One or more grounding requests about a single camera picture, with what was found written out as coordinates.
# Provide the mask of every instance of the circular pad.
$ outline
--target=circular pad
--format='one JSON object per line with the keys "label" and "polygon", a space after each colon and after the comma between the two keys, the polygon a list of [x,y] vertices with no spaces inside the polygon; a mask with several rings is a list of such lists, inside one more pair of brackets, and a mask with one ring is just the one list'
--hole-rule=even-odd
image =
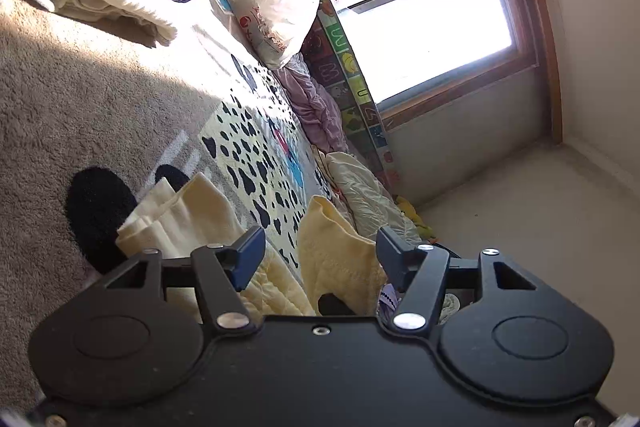
{"label": "circular pad", "polygon": [[494,341],[501,350],[528,360],[551,359],[569,343],[564,328],[543,317],[513,317],[494,328]]}

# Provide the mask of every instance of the metal screw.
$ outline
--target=metal screw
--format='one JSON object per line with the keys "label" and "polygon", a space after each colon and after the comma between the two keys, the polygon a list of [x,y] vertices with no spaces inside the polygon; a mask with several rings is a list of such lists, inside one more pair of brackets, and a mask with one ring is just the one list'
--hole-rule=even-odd
{"label": "metal screw", "polygon": [[575,421],[574,427],[596,427],[596,420],[591,416],[583,416]]}
{"label": "metal screw", "polygon": [[216,322],[221,328],[225,330],[239,330],[249,325],[249,317],[242,315],[241,313],[228,312],[220,315]]}
{"label": "metal screw", "polygon": [[313,331],[314,335],[318,335],[318,337],[324,337],[325,335],[331,333],[331,330],[326,326],[316,326],[311,331]]}
{"label": "metal screw", "polygon": [[401,313],[394,317],[394,325],[401,330],[419,330],[426,323],[427,319],[417,313]]}
{"label": "metal screw", "polygon": [[44,425],[45,427],[66,427],[66,420],[62,418],[62,416],[52,414],[51,416],[47,416],[47,419],[44,420]]}

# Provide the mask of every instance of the cream fabric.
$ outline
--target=cream fabric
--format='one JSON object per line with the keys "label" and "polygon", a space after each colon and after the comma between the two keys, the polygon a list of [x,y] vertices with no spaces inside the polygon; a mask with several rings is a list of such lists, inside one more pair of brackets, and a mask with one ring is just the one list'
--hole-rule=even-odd
{"label": "cream fabric", "polygon": [[322,196],[309,202],[298,230],[298,257],[306,295],[318,313],[318,299],[332,293],[358,315],[373,315],[386,274],[373,241],[357,234]]}
{"label": "cream fabric", "polygon": [[380,227],[388,225],[410,245],[422,241],[411,219],[396,207],[385,187],[356,158],[332,152],[324,157],[324,163],[347,199],[355,228],[362,237],[375,241]]}
{"label": "cream fabric", "polygon": [[[118,229],[116,245],[127,256],[151,247],[165,258],[187,257],[207,243],[230,245],[244,232],[229,201],[199,172],[178,192],[160,180]],[[170,290],[169,302],[199,320],[194,290]],[[269,244],[240,298],[254,321],[263,314],[314,315],[300,284]]]}

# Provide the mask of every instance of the wall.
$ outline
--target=wall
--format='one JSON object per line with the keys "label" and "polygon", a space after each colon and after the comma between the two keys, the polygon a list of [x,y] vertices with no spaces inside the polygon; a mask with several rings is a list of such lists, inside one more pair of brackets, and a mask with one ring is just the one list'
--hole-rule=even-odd
{"label": "wall", "polygon": [[547,0],[565,141],[640,193],[638,0]]}
{"label": "wall", "polygon": [[420,205],[548,133],[546,87],[526,70],[388,134],[402,194]]}

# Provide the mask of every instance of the yellow cloth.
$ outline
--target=yellow cloth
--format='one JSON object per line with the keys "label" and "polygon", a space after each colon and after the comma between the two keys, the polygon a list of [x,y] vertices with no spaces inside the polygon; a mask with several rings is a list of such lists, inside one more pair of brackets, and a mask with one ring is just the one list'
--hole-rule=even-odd
{"label": "yellow cloth", "polygon": [[306,295],[318,313],[318,299],[332,293],[357,315],[376,311],[386,274],[376,244],[357,234],[322,196],[309,202],[298,230],[298,258]]}
{"label": "yellow cloth", "polygon": [[396,205],[406,217],[414,222],[415,228],[418,230],[418,234],[420,234],[420,238],[425,241],[435,241],[436,235],[433,233],[433,229],[428,225],[425,225],[422,218],[415,211],[414,206],[409,203],[408,200],[404,199],[402,196],[396,196]]}
{"label": "yellow cloth", "polygon": [[[151,247],[159,248],[164,258],[188,257],[208,243],[231,245],[244,232],[229,201],[199,172],[178,193],[161,179],[118,229],[116,245],[127,256]],[[263,314],[315,314],[300,284],[269,244],[240,298],[254,321]],[[167,299],[200,318],[193,288],[168,289]]]}

